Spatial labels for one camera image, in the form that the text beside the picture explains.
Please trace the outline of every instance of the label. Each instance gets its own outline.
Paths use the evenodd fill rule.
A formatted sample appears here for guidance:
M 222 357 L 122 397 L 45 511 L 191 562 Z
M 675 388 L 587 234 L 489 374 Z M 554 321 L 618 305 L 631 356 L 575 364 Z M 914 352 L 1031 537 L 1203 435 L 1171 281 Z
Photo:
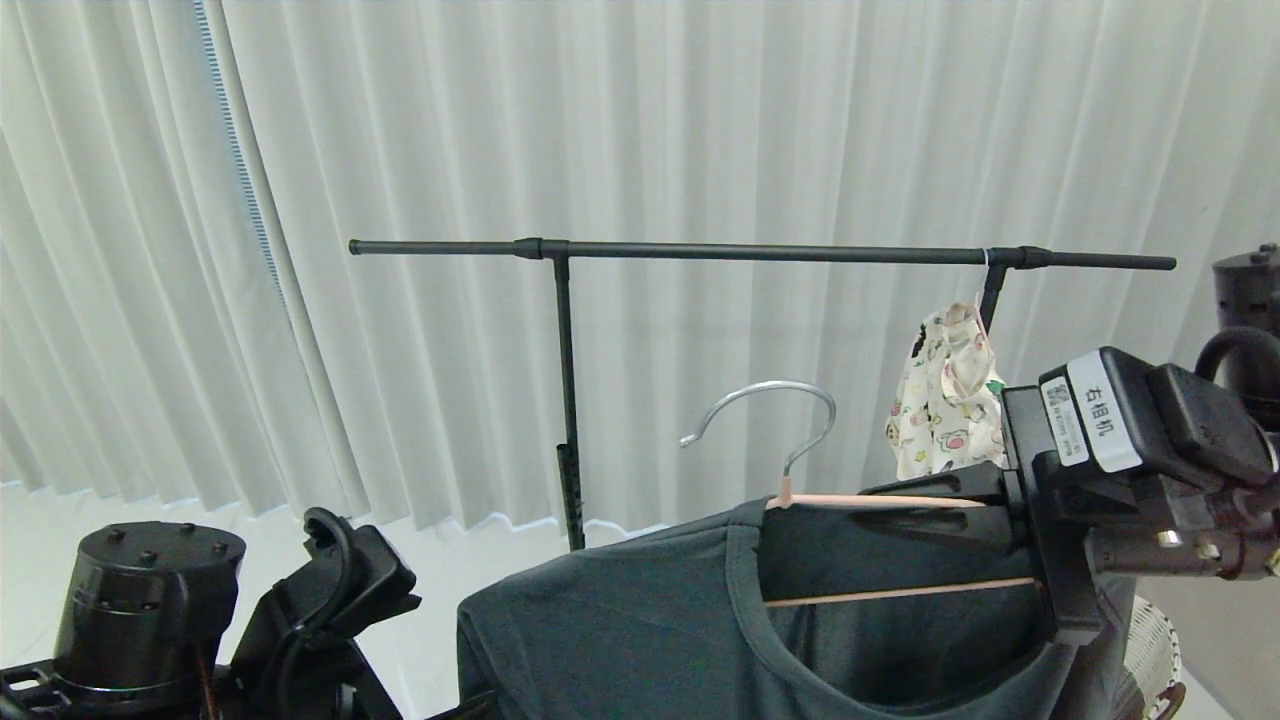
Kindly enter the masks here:
M 1048 414 L 1048 429 L 1053 433 L 1057 446 L 1057 461 L 1062 465 L 1079 465 L 1089 459 L 1089 448 L 1084 446 L 1084 430 L 1075 416 L 1075 404 L 1071 402 L 1071 389 L 1065 377 L 1056 377 L 1041 386 L 1044 398 L 1044 413 Z
M 1066 364 L 1066 377 L 1075 391 L 1075 402 L 1084 420 L 1084 432 L 1089 436 L 1089 447 L 1098 468 L 1107 473 L 1119 473 L 1142 465 L 1142 457 L 1133 446 L 1129 428 L 1116 402 L 1116 391 L 1102 365 L 1102 354 L 1093 352 L 1076 357 Z

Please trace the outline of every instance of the silver hook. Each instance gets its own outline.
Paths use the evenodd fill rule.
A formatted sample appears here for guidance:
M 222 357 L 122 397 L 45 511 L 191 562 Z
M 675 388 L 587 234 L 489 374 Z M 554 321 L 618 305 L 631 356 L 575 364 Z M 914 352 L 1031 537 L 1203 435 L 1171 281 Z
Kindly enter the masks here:
M 804 445 L 792 450 L 791 455 L 787 455 L 786 462 L 783 462 L 782 465 L 782 477 L 790 478 L 791 465 L 796 460 L 799 460 L 801 455 L 809 452 L 810 450 L 813 450 L 815 445 L 822 442 L 823 438 L 826 438 L 827 434 L 831 432 L 831 428 L 836 424 L 836 398 L 832 397 L 829 392 L 814 384 L 801 383 L 796 380 L 764 380 L 763 383 L 749 384 L 744 388 L 735 389 L 733 392 L 716 401 L 716 405 L 712 405 L 712 409 L 708 410 L 705 415 L 703 415 L 703 421 L 698 424 L 698 429 L 694 430 L 694 434 L 680 438 L 680 447 L 689 447 L 690 445 L 698 442 L 703 437 L 703 433 L 707 432 L 707 425 L 712 424 L 712 418 L 714 418 L 716 414 L 723 410 L 724 406 L 728 405 L 730 402 L 733 402 L 740 397 L 754 395 L 756 392 L 764 392 L 767 389 L 803 389 L 804 392 L 818 396 L 818 398 L 820 398 L 823 402 L 827 404 L 827 427 L 824 427 L 820 433 L 806 439 Z

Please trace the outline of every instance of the white patterned cloth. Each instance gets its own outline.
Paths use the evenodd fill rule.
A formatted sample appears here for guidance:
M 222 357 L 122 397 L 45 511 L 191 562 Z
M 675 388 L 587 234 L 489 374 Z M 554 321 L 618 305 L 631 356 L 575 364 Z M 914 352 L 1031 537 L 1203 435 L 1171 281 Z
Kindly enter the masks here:
M 987 460 L 1004 465 L 996 354 L 973 305 L 956 302 L 920 325 L 884 434 L 897 478 L 918 478 Z

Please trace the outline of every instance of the white curtain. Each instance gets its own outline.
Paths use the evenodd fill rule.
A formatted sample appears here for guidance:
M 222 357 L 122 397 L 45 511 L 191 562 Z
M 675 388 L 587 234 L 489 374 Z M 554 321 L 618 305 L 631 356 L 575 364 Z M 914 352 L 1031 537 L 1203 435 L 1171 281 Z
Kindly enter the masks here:
M 420 527 L 559 515 L 549 264 L 352 258 L 351 237 L 1178 256 L 1172 273 L 1011 273 L 993 343 L 1007 379 L 1033 382 L 1102 343 L 1189 361 L 1213 328 L 1207 263 L 1280 227 L 1275 3 L 196 5 L 283 306 L 219 155 L 210 91 L 205 110 L 191 97 L 180 113 L 156 96 L 156 68 L 200 72 L 191 8 L 5 6 L 19 20 L 5 23 L 6 86 L 32 86 L 24 117 L 4 119 L 6 187 L 14 176 L 20 188 L 4 193 L 6 245 L 95 278 L 23 279 L 20 307 L 5 283 L 6 348 L 23 348 L 5 352 L 5 420 L 22 438 L 14 450 L 6 433 L 6 452 L 61 489 L 173 483 L 297 507 L 321 496 Z M 134 29 L 36 24 L 56 13 Z M 160 15 L 184 29 L 137 23 Z M 114 55 L 81 79 L 106 45 Z M 14 69 L 12 55 L 31 60 Z M 125 126 L 160 150 L 123 161 Z M 218 170 L 192 172 L 191 146 Z M 216 187 L 184 184 L 197 182 Z M 6 252 L 9 275 L 38 260 Z M 165 254 L 195 258 L 184 266 L 201 284 L 159 273 L 179 263 Z M 915 327 L 982 278 L 572 268 L 586 515 L 630 528 L 773 487 L 818 420 L 806 396 L 753 397 L 676 447 L 710 402 L 760 379 L 817 382 L 841 402 L 836 432 L 797 466 L 801 487 L 892 479 L 881 421 Z M 42 305 L 44 288 L 79 314 Z M 63 325 L 73 340 L 52 345 Z M 95 380 L 109 373 L 120 379 Z M 122 447 L 132 455 L 99 457 Z
M 0 6 L 4 479 L 362 510 L 188 4 Z

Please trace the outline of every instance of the white floor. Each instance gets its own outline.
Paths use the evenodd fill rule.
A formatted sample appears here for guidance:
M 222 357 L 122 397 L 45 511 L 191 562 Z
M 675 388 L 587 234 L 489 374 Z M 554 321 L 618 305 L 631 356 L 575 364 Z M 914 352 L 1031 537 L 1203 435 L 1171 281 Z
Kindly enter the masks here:
M 248 543 L 241 570 L 241 602 L 225 634 L 221 662 L 230 659 L 234 639 L 243 632 L 256 598 L 306 561 L 303 536 L 287 510 L 251 519 L 234 506 L 205 512 L 193 502 L 125 505 L 90 493 L 55 497 L 49 491 L 28 493 L 17 484 L 4 486 L 0 488 L 0 666 L 49 657 L 79 538 L 110 523 L 137 520 L 198 523 L 234 532 Z M 504 519 L 493 518 L 468 533 L 452 523 L 421 532 L 413 532 L 408 523 L 393 523 L 381 530 L 417 574 L 416 593 L 424 601 L 417 611 L 366 630 L 360 644 L 404 716 L 425 717 L 457 702 L 458 601 L 567 548 L 553 521 L 513 529 Z M 588 525 L 591 546 L 623 538 L 623 533 L 608 524 Z M 1231 720 L 1193 679 L 1188 678 L 1188 688 L 1179 720 Z

